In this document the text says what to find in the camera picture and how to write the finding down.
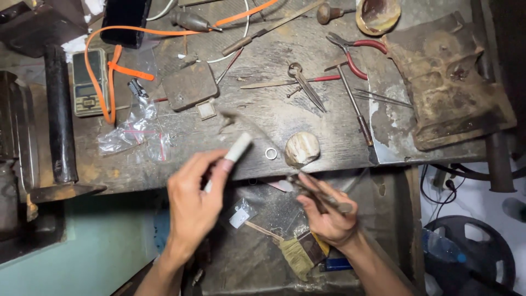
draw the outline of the red-handled pliers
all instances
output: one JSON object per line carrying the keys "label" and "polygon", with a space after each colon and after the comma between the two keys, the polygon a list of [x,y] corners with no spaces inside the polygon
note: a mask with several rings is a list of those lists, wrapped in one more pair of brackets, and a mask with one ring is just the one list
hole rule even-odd
{"label": "red-handled pliers", "polygon": [[387,54],[387,47],[378,41],[374,41],[374,40],[347,41],[333,32],[329,32],[329,35],[330,36],[326,36],[327,40],[340,46],[343,52],[345,52],[345,56],[347,56],[347,61],[349,64],[349,68],[351,68],[351,71],[356,76],[358,76],[359,78],[363,80],[367,80],[367,74],[360,71],[360,69],[356,67],[356,65],[352,61],[351,54],[349,53],[347,46],[370,46],[370,47],[374,47],[378,49],[383,54]]}

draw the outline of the brush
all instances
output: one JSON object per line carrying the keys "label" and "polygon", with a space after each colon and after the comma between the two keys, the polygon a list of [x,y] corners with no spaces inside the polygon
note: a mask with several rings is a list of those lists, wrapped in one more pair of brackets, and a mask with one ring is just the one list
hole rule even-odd
{"label": "brush", "polygon": [[279,249],[283,257],[285,257],[285,260],[287,260],[287,263],[289,263],[290,268],[292,268],[294,274],[304,282],[307,281],[309,271],[327,258],[329,254],[329,245],[310,231],[300,234],[297,238],[285,240],[249,221],[245,221],[245,224],[263,234],[275,238],[279,242]]}

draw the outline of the wooden handle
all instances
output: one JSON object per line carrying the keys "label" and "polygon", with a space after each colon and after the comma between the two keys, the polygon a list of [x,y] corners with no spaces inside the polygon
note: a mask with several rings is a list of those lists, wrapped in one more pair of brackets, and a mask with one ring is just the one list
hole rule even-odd
{"label": "wooden handle", "polygon": [[261,232],[261,233],[264,233],[264,234],[266,234],[266,235],[269,235],[269,236],[271,236],[271,237],[277,239],[278,241],[284,241],[284,240],[285,240],[284,238],[282,238],[282,237],[280,237],[280,236],[278,236],[278,235],[276,235],[276,234],[273,234],[272,232],[270,232],[270,231],[268,231],[268,230],[266,230],[266,229],[263,229],[263,228],[261,228],[261,227],[255,225],[255,224],[252,223],[252,222],[245,221],[245,224],[246,224],[247,226],[250,226],[250,227],[254,228],[255,230],[257,230],[257,231],[259,231],[259,232]]}
{"label": "wooden handle", "polygon": [[252,37],[247,36],[245,38],[242,38],[242,39],[238,40],[236,43],[228,46],[221,53],[223,54],[223,56],[227,56],[227,55],[233,53],[234,51],[242,48],[243,46],[249,44],[250,42],[252,42]]}

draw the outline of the plastic bottle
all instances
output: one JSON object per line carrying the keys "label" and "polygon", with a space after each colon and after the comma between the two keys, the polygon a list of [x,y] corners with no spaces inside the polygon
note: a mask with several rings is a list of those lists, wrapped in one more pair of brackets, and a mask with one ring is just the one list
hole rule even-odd
{"label": "plastic bottle", "polygon": [[422,229],[422,248],[425,254],[429,253],[445,262],[466,262],[466,255],[457,244],[425,228]]}

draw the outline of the jeweler's workbench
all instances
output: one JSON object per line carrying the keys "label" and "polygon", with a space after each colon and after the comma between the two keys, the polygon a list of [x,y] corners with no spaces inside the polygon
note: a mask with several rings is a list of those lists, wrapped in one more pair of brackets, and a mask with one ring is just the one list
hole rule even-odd
{"label": "jeweler's workbench", "polygon": [[[401,1],[402,17],[396,30],[431,21],[445,14],[459,10],[464,19],[471,19],[469,1],[440,1],[440,3],[420,4],[415,0]],[[331,1],[332,6],[347,7],[348,2]],[[153,1],[150,14],[156,14],[166,5],[163,1]],[[263,10],[266,22],[260,14],[250,18],[249,35],[268,26],[269,22],[294,12],[306,3],[304,1],[279,1]],[[242,0],[217,1],[187,7],[187,11],[214,22],[217,19],[241,13],[245,10]],[[189,53],[197,53],[200,60],[215,60],[222,57],[221,50],[242,37],[246,19],[240,19],[223,27],[223,32],[209,32],[188,36]],[[148,22],[147,28],[169,30],[174,27],[169,18]],[[277,144],[282,151],[285,142],[299,131],[314,134],[321,147],[320,158],[304,167],[307,172],[342,170],[378,165],[407,165],[425,162],[462,162],[481,159],[485,149],[480,140],[468,141],[447,146],[431,152],[418,151],[413,145],[411,130],[415,124],[413,110],[404,106],[358,100],[359,108],[369,122],[374,149],[367,147],[359,131],[351,102],[341,81],[311,83],[319,94],[326,113],[322,113],[304,91],[287,98],[296,86],[276,86],[242,90],[246,84],[289,80],[287,61],[298,62],[307,78],[337,75],[336,70],[324,73],[331,61],[342,58],[342,51],[325,39],[328,32],[335,32],[347,40],[365,39],[356,27],[354,14],[346,14],[322,26],[316,21],[313,9],[264,36],[254,39],[247,45],[226,76],[219,83],[220,95],[215,99],[217,107],[237,110],[256,123]],[[97,42],[91,47],[108,47]],[[170,81],[163,80],[168,74],[178,71],[184,62],[177,54],[184,51],[183,37],[160,37],[146,34],[140,54],[124,50],[119,64],[138,69],[144,62],[144,54],[153,53],[157,68],[156,80],[145,85],[150,97],[163,97],[165,87]],[[359,69],[368,74],[369,80],[359,79],[344,67],[343,71],[351,88],[361,88],[371,92],[409,102],[406,87],[392,60],[370,47],[351,47],[351,55]],[[210,64],[217,78],[231,58]],[[129,76],[115,73],[116,105],[130,104],[132,96],[126,83]],[[52,184],[51,160],[49,159],[49,138],[45,90],[32,86],[37,118],[39,169],[41,186]],[[144,161],[137,157],[145,153],[145,146],[139,145],[127,151],[100,156],[97,136],[107,133],[108,126],[101,116],[73,118],[77,169],[80,183],[106,185],[102,194],[139,191],[165,186],[169,176],[195,152],[217,148],[228,148],[241,131],[252,131],[255,140],[251,149],[239,161],[233,172],[235,180],[285,175],[294,172],[278,153],[274,160],[265,156],[265,151],[274,147],[272,143],[258,134],[253,126],[236,123],[218,134],[223,123],[221,115],[202,121],[195,107],[182,112],[174,112],[168,102],[156,103],[158,129],[169,135],[170,147],[164,161]],[[117,124],[129,115],[129,109],[117,111]]]}

